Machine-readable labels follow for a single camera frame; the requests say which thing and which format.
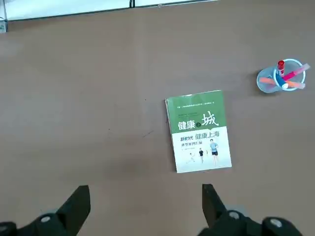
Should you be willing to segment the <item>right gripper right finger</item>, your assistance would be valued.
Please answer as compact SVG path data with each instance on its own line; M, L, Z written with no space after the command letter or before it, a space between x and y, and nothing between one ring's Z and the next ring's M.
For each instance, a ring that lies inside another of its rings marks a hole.
M202 185L202 209L208 224L199 236L300 236L290 221L266 217L261 223L237 210L228 210L212 184Z

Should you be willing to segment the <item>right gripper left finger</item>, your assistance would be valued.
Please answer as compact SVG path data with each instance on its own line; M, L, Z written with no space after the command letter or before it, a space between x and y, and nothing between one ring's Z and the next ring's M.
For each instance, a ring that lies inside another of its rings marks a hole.
M46 213L18 228L14 222L1 222L2 236L75 236L90 214L90 189L80 185L53 213Z

